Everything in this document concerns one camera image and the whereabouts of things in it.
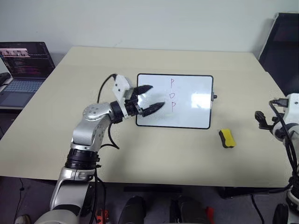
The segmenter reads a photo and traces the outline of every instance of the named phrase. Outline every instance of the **yellow eraser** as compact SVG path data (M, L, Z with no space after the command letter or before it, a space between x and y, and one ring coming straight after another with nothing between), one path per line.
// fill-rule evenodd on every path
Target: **yellow eraser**
M235 140L229 129L221 129L219 135L222 141L222 145L225 148L233 148L236 146Z

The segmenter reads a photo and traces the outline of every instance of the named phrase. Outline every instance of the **beige table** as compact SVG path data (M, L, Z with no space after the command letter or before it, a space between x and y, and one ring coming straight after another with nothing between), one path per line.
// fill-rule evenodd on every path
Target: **beige table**
M112 127L120 150L100 150L106 182L283 187L291 175L281 142L258 129L256 110L270 121L268 101L283 94L251 53L73 47L0 141L0 175L57 179L83 109L96 101L111 73L136 84L138 73L214 77L208 130L137 127L134 119ZM113 82L101 101L114 101ZM235 148L222 147L218 131L230 128ZM108 143L107 135L103 143Z

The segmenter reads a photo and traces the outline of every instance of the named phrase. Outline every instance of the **red object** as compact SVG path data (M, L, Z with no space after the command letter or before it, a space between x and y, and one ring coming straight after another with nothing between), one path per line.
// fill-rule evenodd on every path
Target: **red object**
M98 224L103 224L104 222L103 222L103 212L102 212L103 210L102 209L100 209L100 210L97 210L97 216L96 216L96 218L97 218L97 223ZM106 210L105 209L105 223L107 223L108 222L108 219L109 219L109 213L108 213L108 210Z
M214 222L214 209L211 207L206 207L206 216L209 219L211 224L215 224Z

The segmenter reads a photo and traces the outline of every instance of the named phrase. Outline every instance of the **whiteboard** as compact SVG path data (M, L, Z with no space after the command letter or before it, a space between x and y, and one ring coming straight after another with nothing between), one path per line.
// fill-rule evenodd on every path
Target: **whiteboard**
M213 77L208 75L138 74L137 85L153 88L138 96L145 109L157 102L165 105L147 117L138 115L138 126L208 129L211 123Z

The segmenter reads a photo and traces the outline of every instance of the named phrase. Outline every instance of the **laptop keyboard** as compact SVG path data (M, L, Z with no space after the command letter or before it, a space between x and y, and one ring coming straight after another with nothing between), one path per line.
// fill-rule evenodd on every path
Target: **laptop keyboard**
M43 82L13 80L4 89L9 92L36 92Z

